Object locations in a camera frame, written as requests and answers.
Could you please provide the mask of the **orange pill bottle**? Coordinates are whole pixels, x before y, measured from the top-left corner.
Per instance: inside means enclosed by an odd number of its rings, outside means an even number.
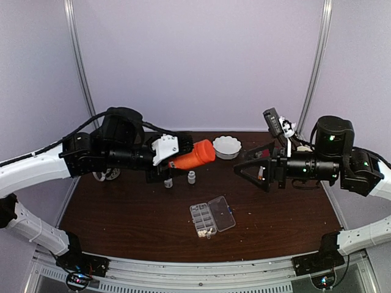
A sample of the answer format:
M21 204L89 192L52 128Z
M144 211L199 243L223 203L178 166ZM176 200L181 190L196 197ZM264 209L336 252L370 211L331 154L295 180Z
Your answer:
M214 162L215 158L216 153L213 144L210 140L205 139L195 143L190 153L171 159L169 161L169 167L190 170Z

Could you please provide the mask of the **clear plastic pill organizer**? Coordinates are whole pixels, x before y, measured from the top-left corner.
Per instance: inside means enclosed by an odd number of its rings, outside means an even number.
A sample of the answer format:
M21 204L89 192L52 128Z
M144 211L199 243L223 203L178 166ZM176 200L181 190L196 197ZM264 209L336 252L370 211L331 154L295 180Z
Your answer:
M236 225L232 210L224 196L219 196L207 203L194 204L189 207L189 211L196 233L198 230L213 227L215 232L212 236L214 236Z

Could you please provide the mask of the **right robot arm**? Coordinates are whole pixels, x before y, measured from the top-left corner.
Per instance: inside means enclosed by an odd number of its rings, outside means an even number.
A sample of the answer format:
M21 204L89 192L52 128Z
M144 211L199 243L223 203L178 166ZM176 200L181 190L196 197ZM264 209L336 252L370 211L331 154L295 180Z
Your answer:
M354 129L349 120L323 116L314 126L315 143L310 151L277 148L273 143L250 150L234 172L269 191L274 181L285 187L288 179L340 182L344 190L366 196L390 199L390 163L379 154L354 146Z

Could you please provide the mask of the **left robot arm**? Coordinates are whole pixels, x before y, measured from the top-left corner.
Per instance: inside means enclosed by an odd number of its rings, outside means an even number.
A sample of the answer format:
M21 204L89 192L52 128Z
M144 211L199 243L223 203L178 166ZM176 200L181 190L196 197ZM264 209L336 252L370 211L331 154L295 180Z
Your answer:
M75 271L88 265L79 237L32 213L16 194L30 187L114 169L140 170L148 181L169 177L180 134L144 120L127 107L110 107L47 146L1 162L1 228L45 247Z

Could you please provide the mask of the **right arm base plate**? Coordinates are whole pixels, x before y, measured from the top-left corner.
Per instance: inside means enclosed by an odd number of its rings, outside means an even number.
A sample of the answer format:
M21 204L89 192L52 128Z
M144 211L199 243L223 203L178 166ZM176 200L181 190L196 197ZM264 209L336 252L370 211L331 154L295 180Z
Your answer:
M335 252L316 252L291 259L296 276L313 274L324 270L331 270L334 267L342 266L345 263L344 257Z

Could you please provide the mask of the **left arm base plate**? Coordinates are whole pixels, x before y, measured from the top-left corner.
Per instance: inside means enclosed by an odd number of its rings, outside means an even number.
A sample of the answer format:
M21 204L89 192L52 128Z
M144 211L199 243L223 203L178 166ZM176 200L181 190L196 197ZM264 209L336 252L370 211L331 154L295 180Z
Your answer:
M108 258L86 253L55 256L56 265L66 272L78 272L92 277L105 277L109 267Z

